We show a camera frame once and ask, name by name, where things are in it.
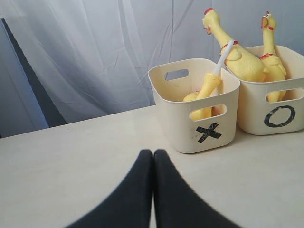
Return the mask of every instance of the x symbol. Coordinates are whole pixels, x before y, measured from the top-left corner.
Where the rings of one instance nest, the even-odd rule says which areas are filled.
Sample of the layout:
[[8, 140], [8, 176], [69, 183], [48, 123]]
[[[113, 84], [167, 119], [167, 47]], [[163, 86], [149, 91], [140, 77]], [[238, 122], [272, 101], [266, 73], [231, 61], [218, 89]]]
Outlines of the x symbol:
[[216, 127], [218, 126], [217, 123], [213, 123], [210, 125], [210, 127], [208, 129], [206, 128], [202, 128], [202, 127], [197, 127], [196, 131], [203, 133], [203, 135], [201, 136], [201, 138], [199, 139], [199, 143], [202, 143], [203, 141], [205, 141], [205, 139], [208, 138], [208, 136], [211, 136], [212, 138], [218, 139], [219, 137], [222, 136], [221, 133], [218, 133], [216, 131], [214, 131], [214, 129], [216, 129]]

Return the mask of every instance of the storage bin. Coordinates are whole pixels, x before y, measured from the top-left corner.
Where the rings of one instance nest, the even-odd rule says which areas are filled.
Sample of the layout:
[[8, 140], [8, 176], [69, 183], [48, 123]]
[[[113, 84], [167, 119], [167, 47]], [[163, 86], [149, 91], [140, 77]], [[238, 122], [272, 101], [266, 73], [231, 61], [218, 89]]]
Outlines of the storage bin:
[[[262, 56], [264, 47], [245, 49]], [[268, 135], [304, 128], [304, 56], [283, 46], [276, 46], [275, 52], [286, 69], [286, 80], [266, 83], [240, 80], [237, 123], [250, 134]], [[282, 101], [269, 103], [266, 97], [274, 91], [287, 92]]]
[[[221, 83], [210, 97], [182, 102], [183, 98], [201, 89], [206, 73], [216, 64], [208, 59], [193, 58], [156, 66], [149, 70], [156, 103], [157, 118], [172, 147], [181, 153], [195, 153], [230, 143], [236, 131], [240, 81], [221, 69]], [[186, 69], [186, 77], [165, 80], [168, 72]], [[191, 112], [216, 106], [221, 114], [198, 121]]]

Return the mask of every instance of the rubber chicken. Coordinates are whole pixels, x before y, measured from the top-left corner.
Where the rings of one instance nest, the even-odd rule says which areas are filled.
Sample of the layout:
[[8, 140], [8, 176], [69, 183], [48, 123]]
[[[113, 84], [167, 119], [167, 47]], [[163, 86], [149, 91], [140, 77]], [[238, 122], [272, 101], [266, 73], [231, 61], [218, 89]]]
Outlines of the rubber chicken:
[[[209, 35], [213, 34], [215, 36], [222, 52], [227, 43], [232, 40], [232, 37], [220, 26], [220, 17], [213, 8], [206, 10], [204, 15], [204, 29], [207, 30]], [[237, 41], [234, 42], [225, 64], [235, 76], [245, 81], [264, 82], [267, 73], [269, 73], [263, 62], [242, 48]]]
[[[232, 49], [232, 46], [234, 44], [234, 40], [231, 40], [227, 48], [225, 49], [223, 55], [219, 58], [219, 61], [216, 65], [216, 67], [213, 69], [211, 73], [207, 73], [204, 77], [204, 83], [200, 91], [196, 91], [194, 93], [191, 93], [183, 99], [183, 102], [186, 101], [193, 101], [193, 100], [199, 100], [202, 98], [209, 97], [213, 90], [219, 85], [221, 82], [221, 78], [218, 76], [220, 69], [227, 58], [230, 50]], [[201, 120], [204, 118], [209, 118], [212, 116], [212, 107], [204, 108], [200, 110], [195, 110], [191, 113], [191, 119], [192, 120]]]
[[[262, 17], [261, 27], [263, 30], [264, 52], [260, 59], [270, 71], [264, 81], [273, 82], [285, 80], [286, 70], [275, 51], [274, 34], [276, 31], [276, 20], [271, 13], [267, 12], [267, 15]], [[281, 101], [285, 94], [286, 91], [272, 92], [267, 98], [269, 102], [277, 102]]]

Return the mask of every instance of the table surface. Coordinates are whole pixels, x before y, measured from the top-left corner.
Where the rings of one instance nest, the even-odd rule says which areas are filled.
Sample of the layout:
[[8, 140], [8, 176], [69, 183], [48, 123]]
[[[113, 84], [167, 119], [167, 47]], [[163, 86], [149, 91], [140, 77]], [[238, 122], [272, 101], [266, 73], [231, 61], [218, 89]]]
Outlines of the table surface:
[[[155, 106], [0, 139], [0, 227], [63, 227], [104, 200], [141, 149], [166, 149], [207, 203], [245, 228], [302, 228], [304, 131], [176, 152]], [[152, 209], [151, 228], [155, 227]]]

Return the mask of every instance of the white curtain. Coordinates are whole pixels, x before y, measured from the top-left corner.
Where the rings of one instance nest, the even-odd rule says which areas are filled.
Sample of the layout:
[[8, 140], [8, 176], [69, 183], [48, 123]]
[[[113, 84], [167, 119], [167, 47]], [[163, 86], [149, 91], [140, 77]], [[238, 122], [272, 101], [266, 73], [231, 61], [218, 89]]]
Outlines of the white curtain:
[[304, 54], [304, 1], [1, 0], [0, 11], [68, 123], [154, 104], [147, 71], [187, 58], [218, 60], [202, 27], [213, 7], [244, 47], [262, 44], [273, 13], [276, 43]]

